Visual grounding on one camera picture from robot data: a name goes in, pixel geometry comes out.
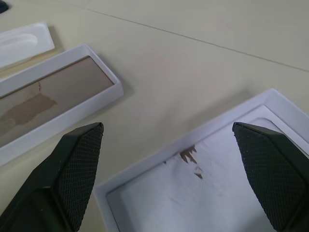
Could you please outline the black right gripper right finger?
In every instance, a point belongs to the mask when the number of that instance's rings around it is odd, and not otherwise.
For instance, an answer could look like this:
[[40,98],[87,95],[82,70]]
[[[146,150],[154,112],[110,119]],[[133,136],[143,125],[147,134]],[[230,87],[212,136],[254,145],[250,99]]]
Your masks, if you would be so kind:
[[235,122],[249,184],[277,232],[309,232],[309,158],[284,134]]

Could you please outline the white box base brown interior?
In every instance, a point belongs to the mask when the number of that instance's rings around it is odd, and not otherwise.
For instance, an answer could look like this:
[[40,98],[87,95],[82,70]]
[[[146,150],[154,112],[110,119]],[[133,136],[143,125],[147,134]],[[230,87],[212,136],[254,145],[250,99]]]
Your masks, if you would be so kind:
[[0,167],[122,97],[86,44],[0,81]]

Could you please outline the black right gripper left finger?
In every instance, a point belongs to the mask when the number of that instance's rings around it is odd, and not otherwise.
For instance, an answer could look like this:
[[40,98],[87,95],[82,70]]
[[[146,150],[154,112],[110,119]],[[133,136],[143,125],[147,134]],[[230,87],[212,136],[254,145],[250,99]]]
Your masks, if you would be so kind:
[[62,136],[0,216],[0,232],[78,232],[92,193],[104,126]]

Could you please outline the white phone box lid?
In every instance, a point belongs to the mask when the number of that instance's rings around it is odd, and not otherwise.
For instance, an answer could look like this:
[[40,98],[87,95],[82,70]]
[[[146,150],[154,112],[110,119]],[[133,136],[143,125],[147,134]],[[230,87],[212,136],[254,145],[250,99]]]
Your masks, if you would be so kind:
[[275,232],[247,180],[235,122],[281,132],[309,158],[309,115],[270,89],[99,184],[107,232]]

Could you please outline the white moulded tray insert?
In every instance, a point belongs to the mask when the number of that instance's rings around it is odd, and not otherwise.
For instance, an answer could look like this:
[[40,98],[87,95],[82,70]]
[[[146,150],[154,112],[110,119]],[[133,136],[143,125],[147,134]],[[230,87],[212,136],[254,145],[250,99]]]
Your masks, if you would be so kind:
[[0,70],[55,48],[46,22],[0,33]]

